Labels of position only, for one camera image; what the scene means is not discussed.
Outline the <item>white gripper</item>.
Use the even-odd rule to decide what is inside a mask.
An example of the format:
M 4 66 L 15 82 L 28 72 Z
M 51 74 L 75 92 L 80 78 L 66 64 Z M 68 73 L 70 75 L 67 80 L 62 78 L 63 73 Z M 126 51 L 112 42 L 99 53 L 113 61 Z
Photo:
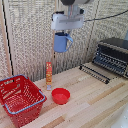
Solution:
M 84 23 L 83 15 L 68 17 L 64 14 L 54 14 L 52 16 L 51 29 L 55 31 L 72 30 L 81 28 Z

